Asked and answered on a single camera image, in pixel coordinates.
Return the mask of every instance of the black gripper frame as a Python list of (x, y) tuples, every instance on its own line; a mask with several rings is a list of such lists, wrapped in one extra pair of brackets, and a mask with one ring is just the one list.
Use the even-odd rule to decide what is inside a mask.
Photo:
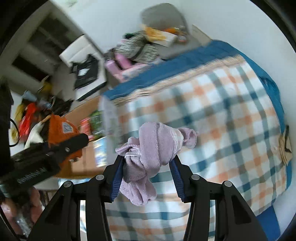
[[(27, 241), (80, 241), (80, 200), (86, 201), (86, 233), (88, 241), (111, 241), (105, 202), (118, 195), (123, 177), (124, 157), (106, 167), (86, 183), (65, 182), (49, 202), (33, 227)], [(267, 241), (264, 231), (250, 207), (235, 186), (207, 182), (192, 176), (178, 156), (170, 162), (178, 196), (191, 202), (184, 235), (186, 241), (207, 241), (210, 222), (210, 200), (216, 203), (215, 241)]]

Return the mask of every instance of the checkered bedsheet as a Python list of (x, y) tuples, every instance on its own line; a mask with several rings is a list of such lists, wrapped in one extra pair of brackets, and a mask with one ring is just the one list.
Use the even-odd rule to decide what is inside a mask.
[[(197, 145), (182, 148), (181, 162), (211, 182), (230, 180), (255, 215), (286, 188), (279, 152), (280, 126), (260, 80), (237, 55), (215, 60), (112, 101), (124, 141), (138, 137), (147, 121), (198, 134)], [(168, 165), (150, 179), (157, 198), (138, 207), (119, 194), (106, 204), (113, 240), (182, 240), (190, 204), (178, 198)], [(209, 237), (215, 233), (211, 203)]]

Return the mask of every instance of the white wall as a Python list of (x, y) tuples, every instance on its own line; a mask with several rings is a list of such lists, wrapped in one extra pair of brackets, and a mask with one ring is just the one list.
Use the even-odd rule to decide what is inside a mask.
[[(195, 24), (212, 39), (230, 43), (273, 78), (281, 92), (296, 152), (296, 53), (279, 28), (249, 0), (184, 0), (182, 10), (189, 25)], [(292, 184), (275, 203), (281, 232), (296, 212), (296, 202), (286, 199), (287, 195), (296, 198), (295, 161), (292, 168)]]
[(103, 51), (116, 46), (127, 32), (141, 29), (140, 12), (159, 3), (180, 0), (51, 0)]

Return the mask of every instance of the blue bed cover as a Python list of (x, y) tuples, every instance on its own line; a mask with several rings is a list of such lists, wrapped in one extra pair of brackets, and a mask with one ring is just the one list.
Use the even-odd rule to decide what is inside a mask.
[[(139, 76), (131, 79), (128, 82), (118, 85), (113, 90), (104, 93), (110, 100), (119, 97), (124, 97), (132, 91), (139, 88), (146, 88), (154, 83), (170, 78), (174, 75), (180, 74), (199, 65), (203, 65), (215, 59), (223, 59), (229, 56), (240, 54), (245, 58), (248, 64), (252, 67), (260, 81), (262, 82), (279, 119), (281, 133), (285, 130), (284, 110), (281, 105), (280, 93), (277, 85), (272, 78), (260, 68), (253, 60), (247, 57), (230, 44), (223, 41), (213, 40), (207, 46), (199, 47), (195, 50), (186, 52), (178, 57), (159, 64)], [(287, 188), (292, 180), (292, 166), (291, 162), (286, 168), (287, 172)], [(257, 216), (262, 225), (269, 241), (275, 241), (280, 236), (279, 224), (273, 206), (269, 207), (263, 213)]]

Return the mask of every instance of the blue gripper pad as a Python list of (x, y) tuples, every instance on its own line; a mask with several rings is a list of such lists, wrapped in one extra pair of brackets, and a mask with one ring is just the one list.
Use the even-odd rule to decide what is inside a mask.
[(118, 196), (119, 188), (123, 178), (123, 162), (124, 158), (120, 160), (120, 163), (118, 165), (118, 168), (112, 181), (112, 192), (110, 194), (110, 199), (112, 201), (114, 201), (114, 199)]
[(178, 197), (181, 198), (181, 200), (183, 202), (185, 199), (184, 182), (181, 178), (181, 174), (177, 168), (177, 165), (176, 165), (174, 159), (170, 161), (169, 166), (170, 166), (170, 172), (171, 172), (173, 180), (174, 180), (174, 184), (175, 184), (175, 188), (176, 188)]

